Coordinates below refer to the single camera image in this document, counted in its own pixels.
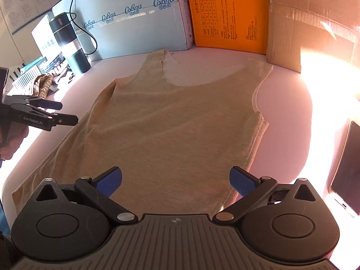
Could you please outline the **operator left hand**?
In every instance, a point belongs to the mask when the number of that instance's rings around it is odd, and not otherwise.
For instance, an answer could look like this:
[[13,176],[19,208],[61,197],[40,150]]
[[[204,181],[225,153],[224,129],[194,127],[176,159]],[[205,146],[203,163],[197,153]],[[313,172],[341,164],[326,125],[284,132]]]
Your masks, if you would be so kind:
[[20,145],[22,144],[23,140],[29,134],[29,127],[24,126],[21,132],[11,138],[5,146],[1,148],[1,160],[10,160],[14,153],[19,149]]

